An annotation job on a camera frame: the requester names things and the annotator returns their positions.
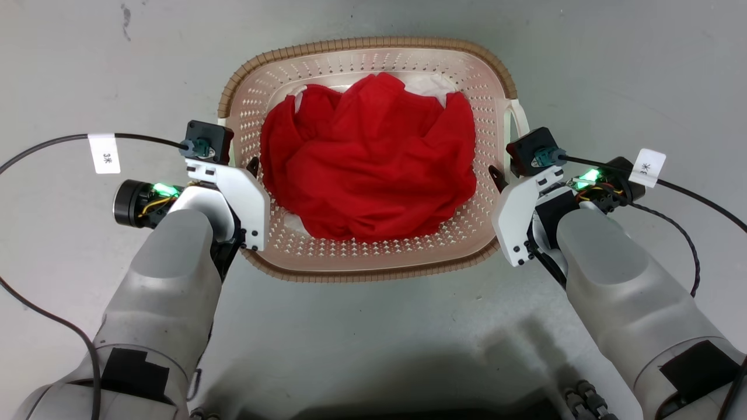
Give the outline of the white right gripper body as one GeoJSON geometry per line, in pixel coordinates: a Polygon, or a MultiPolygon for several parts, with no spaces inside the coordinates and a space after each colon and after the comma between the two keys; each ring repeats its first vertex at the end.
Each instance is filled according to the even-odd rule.
{"type": "Polygon", "coordinates": [[[558,249],[557,227],[570,212],[564,171],[551,166],[508,184],[499,194],[491,220],[502,254],[513,267],[538,258],[547,268],[566,268],[558,249]]]}

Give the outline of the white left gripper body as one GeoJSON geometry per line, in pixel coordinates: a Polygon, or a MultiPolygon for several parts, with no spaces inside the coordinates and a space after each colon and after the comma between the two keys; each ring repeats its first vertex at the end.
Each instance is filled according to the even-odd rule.
{"type": "Polygon", "coordinates": [[[264,251],[268,245],[271,203],[253,173],[225,164],[185,159],[187,175],[200,181],[185,189],[185,208],[203,212],[220,242],[233,236],[235,227],[246,231],[246,247],[264,251]]]}

